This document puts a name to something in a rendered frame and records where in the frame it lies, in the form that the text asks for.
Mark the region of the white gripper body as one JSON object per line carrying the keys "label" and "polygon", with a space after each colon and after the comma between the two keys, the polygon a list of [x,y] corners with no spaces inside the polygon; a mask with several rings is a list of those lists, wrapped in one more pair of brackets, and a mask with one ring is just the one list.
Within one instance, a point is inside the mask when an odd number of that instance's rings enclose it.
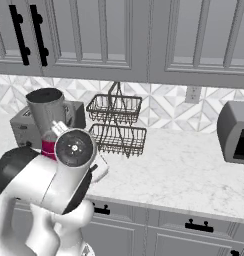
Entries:
{"label": "white gripper body", "polygon": [[97,154],[93,164],[97,165],[97,168],[92,172],[92,183],[97,183],[108,174],[109,165],[100,154]]}

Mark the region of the grey blender with red base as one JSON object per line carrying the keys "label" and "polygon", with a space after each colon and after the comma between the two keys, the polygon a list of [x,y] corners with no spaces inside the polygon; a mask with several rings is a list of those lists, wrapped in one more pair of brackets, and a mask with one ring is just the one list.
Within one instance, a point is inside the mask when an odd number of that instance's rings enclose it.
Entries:
{"label": "grey blender with red base", "polygon": [[53,122],[65,121],[63,93],[56,88],[41,88],[26,95],[29,110],[41,136],[41,154],[55,160],[54,145],[56,134]]}

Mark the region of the grey drawer front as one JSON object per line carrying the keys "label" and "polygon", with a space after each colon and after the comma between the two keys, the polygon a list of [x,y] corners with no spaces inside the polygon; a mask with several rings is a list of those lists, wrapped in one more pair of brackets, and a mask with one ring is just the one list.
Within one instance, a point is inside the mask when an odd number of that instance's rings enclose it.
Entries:
{"label": "grey drawer front", "polygon": [[[185,228],[185,223],[190,219],[194,223],[202,225],[207,221],[209,226],[214,228],[213,233],[196,231]],[[218,220],[209,217],[200,217],[197,215],[187,215],[182,213],[159,211],[155,223],[160,228],[169,228],[177,231],[185,231],[188,233],[197,233],[212,237],[229,239],[237,242],[244,242],[244,224],[234,221]]]}
{"label": "grey drawer front", "polygon": [[[91,199],[91,202],[98,208],[102,208],[106,204],[110,209],[110,215],[94,212],[91,224],[128,223],[144,226],[147,223],[148,214],[145,208],[107,200]],[[29,205],[26,202],[17,201],[12,217],[13,227],[19,228],[24,225],[24,228],[27,229],[31,227],[32,221],[33,217]]]}

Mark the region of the grey lower cupboard door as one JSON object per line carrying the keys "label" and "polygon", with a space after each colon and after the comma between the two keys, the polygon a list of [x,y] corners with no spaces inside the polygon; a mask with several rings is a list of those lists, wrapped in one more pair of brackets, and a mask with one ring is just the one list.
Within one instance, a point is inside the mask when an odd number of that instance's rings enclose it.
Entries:
{"label": "grey lower cupboard door", "polygon": [[244,242],[212,238],[207,235],[165,229],[158,231],[155,256],[232,256],[231,250],[244,256]]}
{"label": "grey lower cupboard door", "polygon": [[82,229],[96,256],[142,256],[144,227],[125,222],[91,222]]}

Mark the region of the grey cupboard door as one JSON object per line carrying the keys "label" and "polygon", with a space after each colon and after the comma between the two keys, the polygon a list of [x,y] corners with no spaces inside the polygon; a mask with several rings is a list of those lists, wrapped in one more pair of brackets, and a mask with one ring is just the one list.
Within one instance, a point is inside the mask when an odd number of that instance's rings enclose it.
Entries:
{"label": "grey cupboard door", "polygon": [[[36,0],[0,0],[0,74],[41,76],[42,64],[33,26],[30,5]],[[15,5],[22,15],[21,29],[25,45],[30,49],[29,65],[24,66],[9,6]]]}
{"label": "grey cupboard door", "polygon": [[244,0],[153,0],[151,83],[244,89]]}
{"label": "grey cupboard door", "polygon": [[91,222],[82,229],[96,256],[142,256],[144,227],[125,222]]}
{"label": "grey cupboard door", "polygon": [[47,77],[145,82],[148,0],[36,0]]}
{"label": "grey cupboard door", "polygon": [[212,238],[207,235],[165,229],[158,231],[155,256],[232,256],[231,250],[244,256],[244,242]]}

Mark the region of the grey toaster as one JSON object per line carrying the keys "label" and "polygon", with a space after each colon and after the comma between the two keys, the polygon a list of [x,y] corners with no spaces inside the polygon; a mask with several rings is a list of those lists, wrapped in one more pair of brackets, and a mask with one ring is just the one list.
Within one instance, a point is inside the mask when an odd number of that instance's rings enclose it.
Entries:
{"label": "grey toaster", "polygon": [[[72,104],[76,113],[75,123],[72,123],[71,114],[69,113],[69,110],[66,110],[67,125],[73,128],[84,129],[86,127],[84,103],[73,101]],[[10,120],[10,125],[19,147],[25,146],[26,144],[29,144],[35,149],[40,149],[42,147],[40,133],[34,123],[28,106],[25,106]]]}

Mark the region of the grey toaster oven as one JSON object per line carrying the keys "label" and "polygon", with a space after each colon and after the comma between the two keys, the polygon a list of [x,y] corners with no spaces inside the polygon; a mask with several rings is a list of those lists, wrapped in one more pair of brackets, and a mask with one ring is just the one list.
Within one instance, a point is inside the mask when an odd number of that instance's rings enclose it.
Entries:
{"label": "grey toaster oven", "polygon": [[217,137],[224,160],[244,164],[244,102],[228,101],[217,120]]}

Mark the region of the grey upper cupboard door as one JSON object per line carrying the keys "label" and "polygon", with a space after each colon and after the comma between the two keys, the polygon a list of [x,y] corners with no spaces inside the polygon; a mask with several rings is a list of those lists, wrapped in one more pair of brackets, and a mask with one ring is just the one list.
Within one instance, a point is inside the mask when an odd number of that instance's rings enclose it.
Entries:
{"label": "grey upper cupboard door", "polygon": [[145,82],[148,0],[36,0],[47,77]]}
{"label": "grey upper cupboard door", "polygon": [[[33,26],[30,5],[36,0],[0,0],[0,74],[41,76],[42,64]],[[9,6],[15,5],[22,15],[21,29],[25,45],[30,49],[29,65],[24,66]]]}
{"label": "grey upper cupboard door", "polygon": [[151,83],[244,89],[244,0],[153,0]]}

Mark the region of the white wall outlet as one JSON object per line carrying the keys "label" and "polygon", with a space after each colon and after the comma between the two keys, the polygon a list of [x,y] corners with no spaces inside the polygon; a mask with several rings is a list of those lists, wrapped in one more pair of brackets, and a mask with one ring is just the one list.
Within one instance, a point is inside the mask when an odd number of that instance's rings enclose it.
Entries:
{"label": "white wall outlet", "polygon": [[185,102],[198,104],[202,88],[199,86],[188,86],[186,90]]}

